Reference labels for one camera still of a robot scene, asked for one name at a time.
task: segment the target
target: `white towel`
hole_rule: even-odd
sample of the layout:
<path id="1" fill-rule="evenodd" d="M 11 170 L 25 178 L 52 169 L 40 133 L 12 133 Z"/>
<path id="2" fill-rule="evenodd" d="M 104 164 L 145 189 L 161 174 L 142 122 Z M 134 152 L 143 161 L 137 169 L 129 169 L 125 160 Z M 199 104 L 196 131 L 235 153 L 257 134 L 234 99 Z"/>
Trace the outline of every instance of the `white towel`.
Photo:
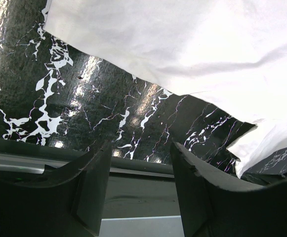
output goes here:
<path id="1" fill-rule="evenodd" d="M 287 147 L 287 0 L 52 0 L 44 29 L 256 124 L 228 147 L 239 177 Z"/>

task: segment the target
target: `black and white marble surface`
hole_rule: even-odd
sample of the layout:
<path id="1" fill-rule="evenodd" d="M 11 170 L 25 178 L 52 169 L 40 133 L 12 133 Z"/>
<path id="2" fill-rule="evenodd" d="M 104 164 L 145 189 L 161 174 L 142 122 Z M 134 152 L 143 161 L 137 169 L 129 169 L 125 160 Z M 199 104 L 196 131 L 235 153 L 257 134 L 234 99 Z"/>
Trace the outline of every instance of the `black and white marble surface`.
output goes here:
<path id="1" fill-rule="evenodd" d="M 86 55 L 42 28 L 46 0 L 0 0 L 0 138 L 170 164 L 174 139 L 228 171 L 226 146 L 251 126 Z M 287 149 L 251 169 L 287 170 Z"/>

